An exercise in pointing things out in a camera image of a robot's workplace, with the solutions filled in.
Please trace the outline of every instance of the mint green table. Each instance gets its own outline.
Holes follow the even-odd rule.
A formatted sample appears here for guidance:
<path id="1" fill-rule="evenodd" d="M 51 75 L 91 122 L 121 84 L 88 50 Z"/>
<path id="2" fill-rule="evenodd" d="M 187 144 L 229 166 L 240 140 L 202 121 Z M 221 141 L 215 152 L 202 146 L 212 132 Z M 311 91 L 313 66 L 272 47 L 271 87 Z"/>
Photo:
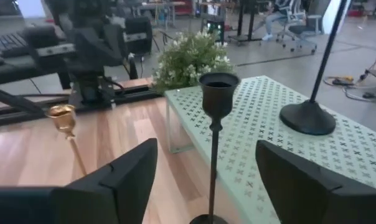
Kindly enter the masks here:
<path id="1" fill-rule="evenodd" d="M 166 92 L 167 130 L 170 144 L 169 108 L 206 162 L 210 164 L 210 119 L 202 110 L 202 90 L 196 87 Z M 245 223 L 280 223 L 261 181 L 255 160 L 259 139 L 316 162 L 337 173 L 376 188 L 376 133 L 349 118 L 324 108 L 336 119 L 328 136 L 308 136 L 285 126 L 280 109 L 307 97 L 268 78 L 243 79 L 234 95 L 232 112 L 223 119 L 220 133 L 218 179 L 233 199 Z"/>

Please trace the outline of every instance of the black speaker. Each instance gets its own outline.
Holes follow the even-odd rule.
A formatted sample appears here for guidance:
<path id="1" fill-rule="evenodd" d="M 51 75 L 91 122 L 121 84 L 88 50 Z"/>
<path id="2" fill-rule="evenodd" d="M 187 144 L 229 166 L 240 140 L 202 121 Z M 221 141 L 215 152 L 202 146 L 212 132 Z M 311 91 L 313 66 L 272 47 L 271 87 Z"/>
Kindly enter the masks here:
<path id="1" fill-rule="evenodd" d="M 125 21 L 125 42 L 129 52 L 135 55 L 150 54 L 152 49 L 152 25 L 148 17 L 130 17 Z"/>

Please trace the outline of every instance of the green leaves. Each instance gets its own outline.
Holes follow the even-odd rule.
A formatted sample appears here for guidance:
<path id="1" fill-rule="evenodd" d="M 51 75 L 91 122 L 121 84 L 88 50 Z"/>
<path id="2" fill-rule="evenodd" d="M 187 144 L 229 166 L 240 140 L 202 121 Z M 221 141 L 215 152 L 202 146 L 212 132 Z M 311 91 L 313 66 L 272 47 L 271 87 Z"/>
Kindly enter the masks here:
<path id="1" fill-rule="evenodd" d="M 233 73 L 225 46 L 215 40 L 216 35 L 206 32 L 178 33 L 159 57 L 159 68 L 153 72 L 153 88 L 163 93 L 195 86 L 198 77 L 207 72 Z"/>

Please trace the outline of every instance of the black candlestick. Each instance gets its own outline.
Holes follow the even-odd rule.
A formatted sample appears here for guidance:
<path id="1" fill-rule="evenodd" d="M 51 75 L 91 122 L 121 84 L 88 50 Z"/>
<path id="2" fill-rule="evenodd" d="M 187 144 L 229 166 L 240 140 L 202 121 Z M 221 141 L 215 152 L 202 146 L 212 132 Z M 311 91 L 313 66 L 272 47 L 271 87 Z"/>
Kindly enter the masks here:
<path id="1" fill-rule="evenodd" d="M 324 57 L 319 67 L 318 76 L 310 100 L 298 105 L 286 105 L 280 112 L 280 119 L 291 129 L 304 134 L 325 135 L 335 130 L 336 121 L 332 115 L 321 109 L 315 101 L 319 85 L 324 75 L 326 63 L 331 54 L 334 39 L 339 29 L 347 0 L 342 0 L 333 23 L 332 32 L 326 45 Z"/>
<path id="2" fill-rule="evenodd" d="M 219 132 L 223 129 L 221 119 L 231 113 L 233 92 L 239 84 L 239 78 L 229 73 L 207 73 L 199 78 L 199 83 L 203 92 L 203 110 L 207 116 L 212 118 L 212 123 L 210 124 L 213 137 L 210 165 L 209 214 L 199 215 L 190 224 L 227 224 L 223 218 L 214 215 L 217 154 L 219 152 Z"/>

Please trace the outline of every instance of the candlestick base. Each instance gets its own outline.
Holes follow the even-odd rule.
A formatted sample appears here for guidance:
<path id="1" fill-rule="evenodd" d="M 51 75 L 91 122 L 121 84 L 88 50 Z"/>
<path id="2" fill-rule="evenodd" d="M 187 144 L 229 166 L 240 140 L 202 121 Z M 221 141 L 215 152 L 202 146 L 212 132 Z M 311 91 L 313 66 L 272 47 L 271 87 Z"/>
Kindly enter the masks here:
<path id="1" fill-rule="evenodd" d="M 280 119 L 289 128 L 314 136 L 331 134 L 336 127 L 332 115 L 319 107 L 318 103 L 304 101 L 297 105 L 286 105 L 280 112 Z"/>
<path id="2" fill-rule="evenodd" d="M 209 224 L 209 215 L 199 215 L 195 217 L 189 224 Z M 213 216 L 213 224 L 228 224 L 223 218 L 216 215 Z"/>

